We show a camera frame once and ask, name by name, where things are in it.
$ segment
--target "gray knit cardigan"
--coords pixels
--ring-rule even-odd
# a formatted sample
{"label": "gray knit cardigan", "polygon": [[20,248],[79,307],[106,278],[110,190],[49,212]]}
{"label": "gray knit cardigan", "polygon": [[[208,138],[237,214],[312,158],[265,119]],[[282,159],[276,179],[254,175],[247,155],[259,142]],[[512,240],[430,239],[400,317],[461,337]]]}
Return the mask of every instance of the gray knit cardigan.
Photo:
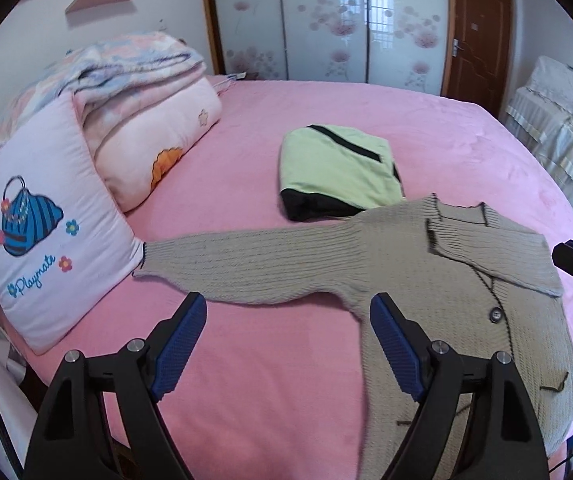
{"label": "gray knit cardigan", "polygon": [[[361,323],[369,398],[359,480],[380,480],[417,409],[371,328],[369,306],[378,292],[460,354],[510,352],[547,453],[564,440],[573,417],[573,346],[562,284],[544,237],[487,205],[458,208],[430,196],[332,225],[147,243],[145,255],[135,276],[159,276],[208,300],[278,304],[318,291],[340,297]],[[460,399],[438,479],[451,475],[468,397]]]}

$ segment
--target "floral wardrobe door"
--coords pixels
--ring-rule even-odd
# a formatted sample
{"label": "floral wardrobe door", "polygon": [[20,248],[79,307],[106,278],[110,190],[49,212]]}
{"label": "floral wardrobe door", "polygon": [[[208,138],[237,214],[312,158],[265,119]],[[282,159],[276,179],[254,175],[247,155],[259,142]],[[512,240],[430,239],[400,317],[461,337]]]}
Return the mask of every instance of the floral wardrobe door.
{"label": "floral wardrobe door", "polygon": [[291,79],[366,82],[366,0],[283,1]]}
{"label": "floral wardrobe door", "polygon": [[215,0],[227,73],[287,79],[281,0]]}
{"label": "floral wardrobe door", "polygon": [[439,95],[449,0],[371,0],[369,83]]}
{"label": "floral wardrobe door", "polygon": [[228,73],[439,94],[449,0],[215,0]]}

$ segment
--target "pink bed sheet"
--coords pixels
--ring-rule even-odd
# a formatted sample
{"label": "pink bed sheet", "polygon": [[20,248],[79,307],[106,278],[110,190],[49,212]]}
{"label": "pink bed sheet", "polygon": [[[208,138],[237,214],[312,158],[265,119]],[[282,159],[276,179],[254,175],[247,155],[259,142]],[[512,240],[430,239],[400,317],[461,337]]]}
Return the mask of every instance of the pink bed sheet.
{"label": "pink bed sheet", "polygon": [[[322,82],[241,82],[222,101],[220,123],[130,215],[144,240],[288,225],[278,198],[279,147],[286,132],[311,123],[387,138],[410,200],[436,192],[453,205],[484,201],[544,234],[552,248],[573,238],[563,194],[476,105]],[[573,339],[573,279],[561,279]],[[146,336],[184,297],[165,283],[129,277],[46,354],[13,337],[48,382],[67,350],[115,352]],[[116,403],[107,402],[114,436],[127,443]],[[160,404],[196,480],[352,480],[366,409],[358,326],[324,294],[277,308],[210,303],[180,383]]]}

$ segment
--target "door frame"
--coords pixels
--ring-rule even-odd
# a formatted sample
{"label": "door frame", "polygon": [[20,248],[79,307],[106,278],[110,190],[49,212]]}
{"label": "door frame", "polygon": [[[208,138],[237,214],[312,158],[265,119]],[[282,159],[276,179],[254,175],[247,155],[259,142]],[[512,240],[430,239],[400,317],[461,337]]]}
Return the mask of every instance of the door frame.
{"label": "door frame", "polygon": [[217,21],[215,0],[202,0],[204,5],[204,17],[206,18],[206,33],[211,49],[211,61],[215,75],[224,74],[224,54],[222,52],[222,40],[220,38],[220,25]]}
{"label": "door frame", "polygon": [[449,0],[449,26],[447,27],[447,56],[445,57],[445,71],[442,76],[441,96],[446,96],[451,82],[451,68],[453,65],[453,40],[455,39],[455,0]]}
{"label": "door frame", "polygon": [[[511,30],[509,31],[509,51],[507,53],[507,76],[502,89],[502,105],[500,105],[500,116],[502,116],[503,104],[509,84],[511,82],[511,72],[513,70],[513,60],[516,52],[515,34],[516,34],[516,12],[518,12],[516,0],[511,0]],[[455,40],[455,0],[449,0],[449,32],[447,37],[447,57],[445,60],[445,72],[442,79],[442,90],[440,95],[446,97],[451,82],[451,70],[453,68],[453,40]]]}

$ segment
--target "screw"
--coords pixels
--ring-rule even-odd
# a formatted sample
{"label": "screw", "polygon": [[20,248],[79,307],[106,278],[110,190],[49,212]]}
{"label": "screw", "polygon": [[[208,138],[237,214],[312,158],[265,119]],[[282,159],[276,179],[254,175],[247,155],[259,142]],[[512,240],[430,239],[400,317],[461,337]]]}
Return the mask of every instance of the screw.
{"label": "screw", "polygon": [[441,340],[431,343],[431,348],[436,354],[446,354],[449,351],[449,345]]}
{"label": "screw", "polygon": [[498,352],[495,356],[503,365],[508,365],[511,362],[511,354],[506,352]]}
{"label": "screw", "polygon": [[131,339],[131,341],[126,344],[126,349],[130,352],[139,352],[142,348],[144,348],[143,339]]}
{"label": "screw", "polygon": [[66,354],[64,354],[64,360],[67,363],[74,363],[80,358],[80,351],[79,350],[69,350]]}

